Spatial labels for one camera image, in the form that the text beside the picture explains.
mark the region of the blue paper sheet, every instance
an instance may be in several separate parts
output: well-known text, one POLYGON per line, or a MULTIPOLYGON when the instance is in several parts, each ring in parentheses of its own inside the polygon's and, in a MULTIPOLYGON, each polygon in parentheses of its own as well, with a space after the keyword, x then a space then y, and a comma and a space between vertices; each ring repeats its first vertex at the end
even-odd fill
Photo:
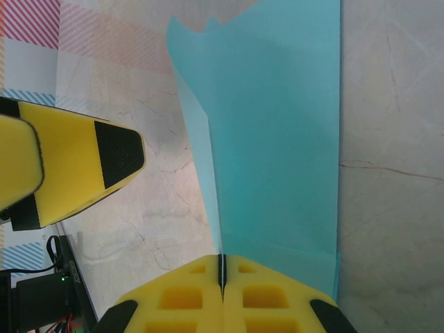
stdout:
POLYGON ((216 248, 337 290, 339 0, 167 33, 216 248))

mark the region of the striped cloth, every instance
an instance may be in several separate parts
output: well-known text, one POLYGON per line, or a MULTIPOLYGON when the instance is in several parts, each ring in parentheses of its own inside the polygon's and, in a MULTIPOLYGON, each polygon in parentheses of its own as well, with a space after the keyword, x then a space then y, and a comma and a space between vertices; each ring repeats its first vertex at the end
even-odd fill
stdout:
MULTIPOLYGON (((40 243, 29 243, 7 248, 0 248, 0 266, 1 269, 42 269, 43 249, 40 243)), ((14 273, 11 276, 23 276, 23 273, 14 273)))

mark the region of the black textured pad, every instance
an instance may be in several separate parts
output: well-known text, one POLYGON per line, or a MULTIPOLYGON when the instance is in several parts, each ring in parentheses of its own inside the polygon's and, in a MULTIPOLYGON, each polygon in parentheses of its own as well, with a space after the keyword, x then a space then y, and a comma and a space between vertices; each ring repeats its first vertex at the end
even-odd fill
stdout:
POLYGON ((105 188, 140 170, 145 163, 140 134, 134 130, 95 121, 105 188))
POLYGON ((40 229, 39 214, 34 194, 25 197, 9 207, 11 225, 14 231, 40 229))
POLYGON ((126 300, 109 308, 92 333, 124 333, 137 308, 135 300, 126 300))
POLYGON ((323 300, 312 300, 310 305, 327 333, 357 333, 338 307, 323 300))
POLYGON ((19 101, 0 97, 0 114, 5 116, 20 118, 19 101))

